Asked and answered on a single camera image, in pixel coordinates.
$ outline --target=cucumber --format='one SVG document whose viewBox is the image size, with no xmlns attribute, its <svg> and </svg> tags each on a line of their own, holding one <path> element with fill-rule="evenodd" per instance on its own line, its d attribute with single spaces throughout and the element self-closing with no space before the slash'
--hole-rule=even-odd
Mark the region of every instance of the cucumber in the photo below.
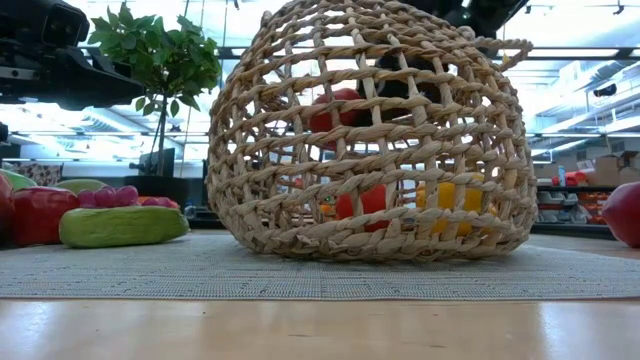
<svg viewBox="0 0 640 360">
<path fill-rule="evenodd" d="M 13 191 L 18 191 L 20 189 L 32 186 L 38 186 L 35 181 L 29 179 L 28 177 L 16 174 L 9 170 L 0 169 L 0 174 L 5 175 L 7 179 L 9 179 L 9 182 L 13 185 Z"/>
<path fill-rule="evenodd" d="M 104 186 L 107 186 L 107 184 L 93 179 L 65 180 L 53 185 L 53 187 L 58 189 L 70 190 L 76 195 L 78 195 L 82 190 L 98 191 Z"/>
<path fill-rule="evenodd" d="M 60 220 L 60 240 L 72 248 L 151 245 L 189 232 L 180 211 L 156 206 L 75 209 Z"/>
</svg>

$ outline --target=woven rug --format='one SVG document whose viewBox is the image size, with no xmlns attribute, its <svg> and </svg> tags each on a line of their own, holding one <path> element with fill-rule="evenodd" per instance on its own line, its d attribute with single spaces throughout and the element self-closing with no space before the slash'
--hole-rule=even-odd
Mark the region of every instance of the woven rug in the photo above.
<svg viewBox="0 0 640 360">
<path fill-rule="evenodd" d="M 640 261 L 523 245 L 479 261 L 324 263 L 229 235 L 154 246 L 0 251 L 0 298 L 557 300 L 640 297 Z"/>
</svg>

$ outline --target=wooden table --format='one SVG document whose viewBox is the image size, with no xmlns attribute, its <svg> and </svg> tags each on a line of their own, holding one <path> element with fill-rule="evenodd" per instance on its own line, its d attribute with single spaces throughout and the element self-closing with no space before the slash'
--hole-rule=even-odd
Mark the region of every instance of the wooden table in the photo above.
<svg viewBox="0 0 640 360">
<path fill-rule="evenodd" d="M 640 259 L 612 241 L 532 243 Z M 631 300 L 0 302 L 1 360 L 618 360 L 639 342 Z"/>
</svg>

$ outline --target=woven basket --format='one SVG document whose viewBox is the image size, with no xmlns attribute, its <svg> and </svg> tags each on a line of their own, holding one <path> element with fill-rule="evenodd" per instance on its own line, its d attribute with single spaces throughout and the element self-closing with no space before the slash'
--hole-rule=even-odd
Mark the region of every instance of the woven basket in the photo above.
<svg viewBox="0 0 640 360">
<path fill-rule="evenodd" d="M 478 48 L 520 51 L 497 65 Z M 417 261 L 508 253 L 529 237 L 536 179 L 522 108 L 501 72 L 531 49 L 476 39 L 398 2 L 298 0 L 265 13 L 211 110 L 209 201 L 260 253 Z M 373 66 L 384 56 L 398 68 Z M 409 67 L 416 59 L 434 71 Z M 408 94 L 378 96 L 383 81 Z M 334 100 L 336 89 L 356 86 L 365 98 Z M 311 105 L 323 93 L 333 101 Z M 351 111 L 370 114 L 372 125 L 341 126 Z M 327 113 L 333 129 L 310 132 Z M 362 195 L 379 184 L 374 200 L 386 208 L 365 213 L 373 205 Z M 345 196 L 352 216 L 336 214 Z"/>
</svg>

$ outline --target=plant pot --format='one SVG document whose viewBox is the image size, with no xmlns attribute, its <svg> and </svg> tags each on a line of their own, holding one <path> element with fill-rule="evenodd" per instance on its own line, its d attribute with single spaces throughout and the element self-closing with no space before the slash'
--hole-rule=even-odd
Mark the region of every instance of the plant pot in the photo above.
<svg viewBox="0 0 640 360">
<path fill-rule="evenodd" d="M 125 176 L 125 185 L 133 185 L 140 196 L 167 197 L 184 210 L 189 197 L 189 182 L 186 179 L 163 176 Z"/>
</svg>

